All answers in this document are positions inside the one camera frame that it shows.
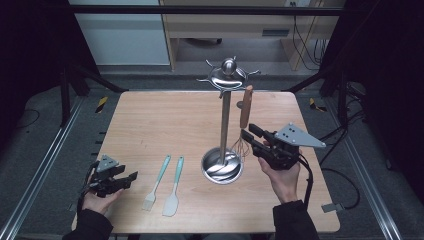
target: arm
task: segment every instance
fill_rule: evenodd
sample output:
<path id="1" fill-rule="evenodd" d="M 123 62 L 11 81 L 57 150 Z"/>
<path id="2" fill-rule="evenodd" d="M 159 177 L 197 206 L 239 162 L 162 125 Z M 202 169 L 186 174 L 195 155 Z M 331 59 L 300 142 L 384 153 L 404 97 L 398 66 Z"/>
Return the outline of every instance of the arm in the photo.
<path id="1" fill-rule="evenodd" d="M 274 225 L 276 240 L 315 240 L 319 239 L 315 226 L 306 211 L 303 202 L 297 198 L 297 181 L 300 164 L 289 170 L 273 170 L 262 158 L 258 158 L 262 171 L 268 175 L 272 189 L 281 202 L 274 207 Z"/>
<path id="2" fill-rule="evenodd" d="M 105 198 L 100 198 L 92 192 L 84 197 L 82 211 L 78 214 L 77 226 L 74 231 L 63 236 L 63 240 L 102 240 L 109 239 L 113 226 L 104 216 L 109 206 L 119 198 L 123 189 Z"/>

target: hand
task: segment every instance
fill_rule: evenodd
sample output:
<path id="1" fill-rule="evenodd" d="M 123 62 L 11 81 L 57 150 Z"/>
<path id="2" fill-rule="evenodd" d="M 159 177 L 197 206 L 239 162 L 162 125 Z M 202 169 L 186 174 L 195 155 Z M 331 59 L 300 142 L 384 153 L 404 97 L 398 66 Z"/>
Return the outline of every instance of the hand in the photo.
<path id="1" fill-rule="evenodd" d="M 89 191 L 84 197 L 84 203 L 82 204 L 82 210 L 90 209 L 92 211 L 98 212 L 100 214 L 105 214 L 109 206 L 118 199 L 124 189 L 120 189 L 116 193 L 110 194 L 105 198 L 96 196 L 92 191 Z"/>
<path id="2" fill-rule="evenodd" d="M 297 201 L 297 181 L 300 172 L 300 163 L 297 162 L 289 170 L 276 171 L 272 169 L 267 161 L 258 158 L 262 172 L 271 180 L 272 189 L 281 203 Z"/>

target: white panel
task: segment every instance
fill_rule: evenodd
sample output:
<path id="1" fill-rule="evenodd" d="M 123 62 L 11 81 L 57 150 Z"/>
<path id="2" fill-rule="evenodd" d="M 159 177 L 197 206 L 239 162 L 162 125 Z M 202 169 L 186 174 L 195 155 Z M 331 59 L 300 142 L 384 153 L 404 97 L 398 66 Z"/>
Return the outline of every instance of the white panel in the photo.
<path id="1" fill-rule="evenodd" d="M 69 0 L 70 4 L 159 5 L 157 0 Z M 97 65 L 169 65 L 159 14 L 75 14 Z"/>

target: wooden handle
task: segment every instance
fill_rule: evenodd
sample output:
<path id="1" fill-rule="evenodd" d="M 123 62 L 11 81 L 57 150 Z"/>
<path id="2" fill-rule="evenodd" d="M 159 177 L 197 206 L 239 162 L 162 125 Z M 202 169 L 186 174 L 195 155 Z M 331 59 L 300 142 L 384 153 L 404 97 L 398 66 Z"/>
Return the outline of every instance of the wooden handle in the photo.
<path id="1" fill-rule="evenodd" d="M 253 86 L 249 85 L 244 90 L 243 105 L 240 114 L 240 128 L 244 129 L 249 123 L 250 106 L 252 105 Z"/>

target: forearm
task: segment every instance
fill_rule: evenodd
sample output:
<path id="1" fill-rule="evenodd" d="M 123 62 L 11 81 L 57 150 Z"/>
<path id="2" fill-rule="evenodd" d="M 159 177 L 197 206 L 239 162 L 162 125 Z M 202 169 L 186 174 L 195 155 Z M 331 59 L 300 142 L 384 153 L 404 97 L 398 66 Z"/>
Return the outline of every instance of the forearm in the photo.
<path id="1" fill-rule="evenodd" d="M 314 223 L 302 201 L 283 203 L 274 207 L 276 240 L 319 239 Z"/>
<path id="2" fill-rule="evenodd" d="M 82 210 L 77 219 L 74 231 L 63 236 L 63 240 L 103 240 L 108 239 L 113 226 L 100 213 L 91 210 Z"/>

